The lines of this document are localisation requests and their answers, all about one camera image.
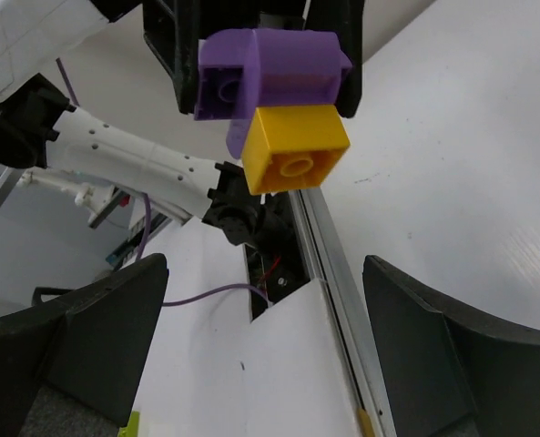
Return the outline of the small yellow lego brick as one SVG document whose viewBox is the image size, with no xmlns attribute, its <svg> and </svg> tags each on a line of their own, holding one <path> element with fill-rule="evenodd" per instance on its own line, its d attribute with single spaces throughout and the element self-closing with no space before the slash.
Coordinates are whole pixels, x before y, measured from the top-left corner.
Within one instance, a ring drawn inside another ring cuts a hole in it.
<svg viewBox="0 0 540 437">
<path fill-rule="evenodd" d="M 249 191 L 316 188 L 350 144 L 333 105 L 258 107 L 241 154 Z"/>
</svg>

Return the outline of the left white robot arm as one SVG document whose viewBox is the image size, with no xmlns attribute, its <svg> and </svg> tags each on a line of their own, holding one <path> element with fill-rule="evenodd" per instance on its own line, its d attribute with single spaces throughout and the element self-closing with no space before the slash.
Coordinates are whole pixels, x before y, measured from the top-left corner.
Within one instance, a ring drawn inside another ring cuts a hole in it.
<svg viewBox="0 0 540 437">
<path fill-rule="evenodd" d="M 112 127 L 41 74 L 140 9 L 178 110 L 226 120 L 229 163 Z M 81 172 L 199 218 L 235 245 L 282 244 L 262 196 L 316 188 L 350 141 L 362 97 L 361 1 L 0 1 L 0 164 Z"/>
</svg>

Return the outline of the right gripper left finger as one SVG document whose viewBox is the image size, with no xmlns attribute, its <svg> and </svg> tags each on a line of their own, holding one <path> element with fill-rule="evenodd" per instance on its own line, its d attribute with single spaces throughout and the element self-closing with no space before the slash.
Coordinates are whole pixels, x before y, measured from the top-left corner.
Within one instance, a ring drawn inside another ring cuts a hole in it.
<svg viewBox="0 0 540 437">
<path fill-rule="evenodd" d="M 0 436 L 117 435 L 167 284 L 167 260 L 153 254 L 0 317 Z"/>
</svg>

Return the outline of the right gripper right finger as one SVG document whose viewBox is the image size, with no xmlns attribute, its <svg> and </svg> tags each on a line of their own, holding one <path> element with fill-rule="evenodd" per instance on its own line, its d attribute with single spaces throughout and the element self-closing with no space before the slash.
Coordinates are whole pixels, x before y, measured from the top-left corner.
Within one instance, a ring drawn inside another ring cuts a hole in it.
<svg viewBox="0 0 540 437">
<path fill-rule="evenodd" d="M 362 282 L 400 436 L 540 436 L 540 330 L 368 256 Z"/>
</svg>

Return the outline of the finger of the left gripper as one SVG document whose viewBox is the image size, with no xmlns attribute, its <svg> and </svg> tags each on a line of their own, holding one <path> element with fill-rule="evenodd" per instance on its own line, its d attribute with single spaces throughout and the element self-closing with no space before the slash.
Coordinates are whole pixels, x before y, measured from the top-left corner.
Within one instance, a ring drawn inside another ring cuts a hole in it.
<svg viewBox="0 0 540 437">
<path fill-rule="evenodd" d="M 363 0 L 311 0 L 306 28 L 333 32 L 352 69 L 341 82 L 335 106 L 339 114 L 352 118 L 362 98 Z"/>
<path fill-rule="evenodd" d="M 142 2 L 144 40 L 170 77 L 178 110 L 193 114 L 198 92 L 200 1 Z"/>
</svg>

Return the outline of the light purple lego piece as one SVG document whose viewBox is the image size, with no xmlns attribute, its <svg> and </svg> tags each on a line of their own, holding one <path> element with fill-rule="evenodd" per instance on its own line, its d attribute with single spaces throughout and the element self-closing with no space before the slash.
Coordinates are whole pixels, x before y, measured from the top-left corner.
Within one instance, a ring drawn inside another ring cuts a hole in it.
<svg viewBox="0 0 540 437">
<path fill-rule="evenodd" d="M 228 120 L 239 159 L 258 107 L 332 105 L 352 69 L 333 32 L 242 28 L 219 31 L 199 50 L 194 118 Z"/>
</svg>

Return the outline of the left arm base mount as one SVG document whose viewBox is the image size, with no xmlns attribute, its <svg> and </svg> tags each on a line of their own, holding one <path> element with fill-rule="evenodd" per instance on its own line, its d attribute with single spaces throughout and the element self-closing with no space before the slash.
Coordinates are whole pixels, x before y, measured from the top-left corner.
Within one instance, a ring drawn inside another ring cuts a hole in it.
<svg viewBox="0 0 540 437">
<path fill-rule="evenodd" d="M 288 237 L 269 253 L 246 247 L 247 265 L 251 283 L 260 289 L 272 304 L 277 304 L 310 280 L 303 257 L 301 240 L 295 224 L 288 193 L 266 198 L 270 208 L 287 226 Z"/>
</svg>

